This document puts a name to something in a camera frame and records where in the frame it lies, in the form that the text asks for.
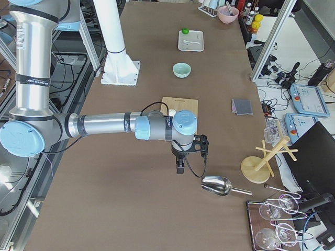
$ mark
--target white pillar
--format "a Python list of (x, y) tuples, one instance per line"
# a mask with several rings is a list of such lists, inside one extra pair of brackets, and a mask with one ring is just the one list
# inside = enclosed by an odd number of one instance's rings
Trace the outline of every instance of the white pillar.
[(140, 62), (126, 53), (116, 0), (93, 0), (108, 51), (102, 84), (129, 85), (137, 83)]

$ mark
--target white spoon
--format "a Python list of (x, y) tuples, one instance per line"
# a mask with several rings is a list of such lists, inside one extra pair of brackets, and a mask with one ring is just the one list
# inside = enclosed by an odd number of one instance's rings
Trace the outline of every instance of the white spoon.
[(183, 40), (183, 43), (189, 44), (189, 43), (196, 43), (196, 44), (200, 44), (199, 42), (192, 42), (192, 41), (187, 41), (187, 40)]

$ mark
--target light green bowl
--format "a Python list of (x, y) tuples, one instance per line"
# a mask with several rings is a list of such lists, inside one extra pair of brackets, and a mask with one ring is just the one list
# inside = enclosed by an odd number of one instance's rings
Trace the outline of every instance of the light green bowl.
[(191, 67), (186, 63), (177, 63), (172, 67), (174, 75), (180, 78), (189, 76)]

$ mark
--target green lime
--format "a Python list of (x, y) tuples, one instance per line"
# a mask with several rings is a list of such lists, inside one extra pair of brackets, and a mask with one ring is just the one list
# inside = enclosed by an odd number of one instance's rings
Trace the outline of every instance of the green lime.
[(183, 33), (183, 34), (188, 34), (188, 33), (189, 33), (189, 30), (188, 30), (187, 28), (183, 28), (183, 29), (182, 29), (182, 33)]

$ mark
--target pink bowl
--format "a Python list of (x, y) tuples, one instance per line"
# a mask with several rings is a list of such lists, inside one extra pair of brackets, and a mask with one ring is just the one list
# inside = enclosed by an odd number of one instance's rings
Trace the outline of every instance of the pink bowl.
[(224, 24), (229, 24), (230, 22), (233, 22), (237, 18), (237, 16), (239, 15), (239, 10), (234, 7), (231, 7), (231, 11), (234, 14), (233, 16), (229, 14), (227, 6), (222, 6), (219, 8), (218, 15), (221, 22), (223, 22)]

